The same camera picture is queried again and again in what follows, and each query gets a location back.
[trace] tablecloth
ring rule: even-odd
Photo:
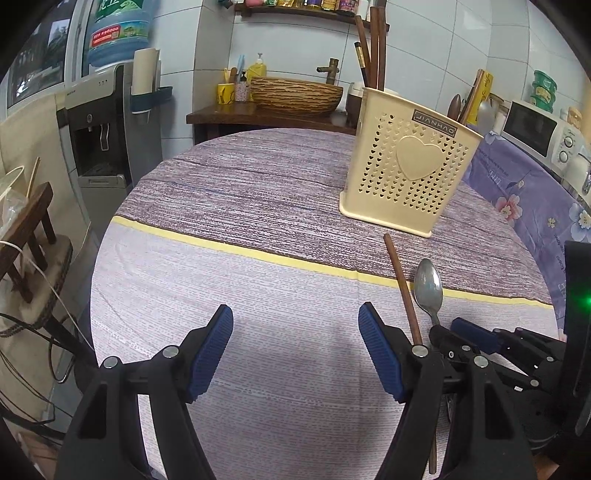
[[[562,333],[564,243],[591,242],[591,216],[533,158],[493,133],[476,150],[463,180],[494,205],[535,259]]]
[[[145,176],[103,239],[91,297],[99,361],[149,358],[219,304],[234,312],[211,386],[189,407],[219,480],[374,478],[403,406],[381,387],[359,306],[373,302],[410,338],[385,232],[408,280],[422,258],[434,261],[444,326],[462,316],[557,336],[535,261],[467,184],[429,239],[342,216],[353,141],[270,129],[200,144]],[[430,319],[417,314],[427,339]],[[162,471],[146,398],[140,409],[148,458]],[[448,431],[442,417],[439,465]]]

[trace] metal screw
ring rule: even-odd
[[[103,367],[113,368],[115,365],[117,365],[117,363],[119,363],[119,359],[117,357],[109,356],[105,358],[105,361],[103,362]]]
[[[162,350],[162,354],[166,357],[166,358],[172,358],[178,355],[178,347],[171,345],[166,347],[164,350]]]
[[[427,347],[423,346],[423,345],[415,345],[412,349],[413,355],[419,356],[419,357],[424,357],[427,356],[427,354],[429,353],[429,350],[427,350]]]
[[[484,368],[488,366],[488,360],[483,357],[482,355],[476,355],[474,357],[474,363],[479,366],[480,368]]]

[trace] microwave oven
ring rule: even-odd
[[[530,103],[511,103],[501,136],[559,179],[575,157],[591,161],[587,142],[577,128]]]

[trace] water bottle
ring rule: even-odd
[[[88,62],[102,67],[133,60],[134,52],[148,47],[154,0],[100,0],[91,29]]]

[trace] green canister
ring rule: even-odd
[[[536,70],[531,86],[534,88],[534,91],[530,97],[530,103],[542,110],[553,113],[553,105],[556,101],[556,90],[558,88],[556,82],[544,72]]]

